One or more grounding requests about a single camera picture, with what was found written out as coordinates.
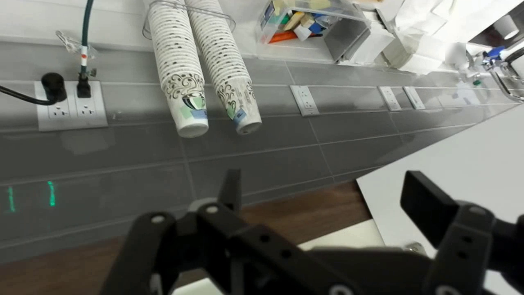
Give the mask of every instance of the green light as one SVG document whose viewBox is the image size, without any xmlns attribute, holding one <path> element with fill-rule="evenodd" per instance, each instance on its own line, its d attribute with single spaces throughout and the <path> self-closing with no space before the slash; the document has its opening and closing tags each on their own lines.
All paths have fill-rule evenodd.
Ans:
<svg viewBox="0 0 524 295">
<path fill-rule="evenodd" d="M 49 207 L 55 207 L 55 187 L 52 182 L 47 182 L 47 189 L 49 189 Z"/>
<path fill-rule="evenodd" d="M 9 189 L 6 191 L 6 196 L 8 196 L 8 199 L 9 199 L 9 212 L 11 212 L 11 214 L 16 214 L 14 191 L 13 191 L 13 187 L 9 187 Z"/>
</svg>

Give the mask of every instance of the green cable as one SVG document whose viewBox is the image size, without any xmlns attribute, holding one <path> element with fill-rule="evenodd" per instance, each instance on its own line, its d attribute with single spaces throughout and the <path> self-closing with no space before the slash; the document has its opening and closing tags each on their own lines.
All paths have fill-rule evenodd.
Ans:
<svg viewBox="0 0 524 295">
<path fill-rule="evenodd" d="M 83 25 L 81 25 L 81 46 L 88 48 L 88 22 L 91 19 L 95 0 L 86 0 L 85 12 L 83 12 Z M 86 66 L 80 66 L 80 74 L 86 76 Z"/>
<path fill-rule="evenodd" d="M 8 200 L 9 200 L 9 212 L 11 212 L 11 214 L 16 214 L 14 191 L 13 191 L 13 187 L 9 187 L 9 189 L 6 191 L 6 196 L 8 196 Z"/>
<path fill-rule="evenodd" d="M 54 182 L 47 182 L 47 189 L 49 189 L 49 202 L 47 205 L 52 209 L 55 207 L 55 187 L 54 187 Z"/>
</svg>

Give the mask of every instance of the label on cup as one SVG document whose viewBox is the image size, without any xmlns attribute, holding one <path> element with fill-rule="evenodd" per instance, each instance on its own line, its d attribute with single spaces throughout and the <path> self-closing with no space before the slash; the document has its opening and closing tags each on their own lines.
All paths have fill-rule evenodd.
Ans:
<svg viewBox="0 0 524 295">
<path fill-rule="evenodd" d="M 206 100 L 203 97 L 203 94 L 190 94 L 190 96 L 183 96 L 180 97 L 181 104 L 183 104 L 183 110 L 181 115 L 185 120 L 188 118 L 208 118 L 206 115 Z"/>
<path fill-rule="evenodd" d="M 239 125 L 245 118 L 245 112 L 239 110 L 234 117 L 234 123 Z"/>
</svg>

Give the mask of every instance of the plug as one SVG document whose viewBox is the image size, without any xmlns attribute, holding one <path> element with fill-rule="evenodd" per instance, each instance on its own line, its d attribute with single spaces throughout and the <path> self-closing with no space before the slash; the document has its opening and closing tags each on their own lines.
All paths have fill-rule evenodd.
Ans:
<svg viewBox="0 0 524 295">
<path fill-rule="evenodd" d="M 91 97 L 91 87 L 88 86 L 88 76 L 86 74 L 80 74 L 78 76 L 77 97 L 78 99 L 90 99 Z"/>
<path fill-rule="evenodd" d="M 67 99 L 63 78 L 60 74 L 47 73 L 41 82 L 49 102 L 63 102 Z"/>
</svg>

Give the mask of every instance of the wooden floor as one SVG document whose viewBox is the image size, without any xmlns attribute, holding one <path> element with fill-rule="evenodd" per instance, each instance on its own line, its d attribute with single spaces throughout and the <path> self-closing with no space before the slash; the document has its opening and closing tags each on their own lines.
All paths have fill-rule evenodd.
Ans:
<svg viewBox="0 0 524 295">
<path fill-rule="evenodd" d="M 267 225 L 299 245 L 370 218 L 355 182 L 258 204 L 242 210 L 250 225 Z M 98 294 L 122 240 L 109 240 L 77 250 L 0 268 L 0 294 L 95 295 Z"/>
</svg>

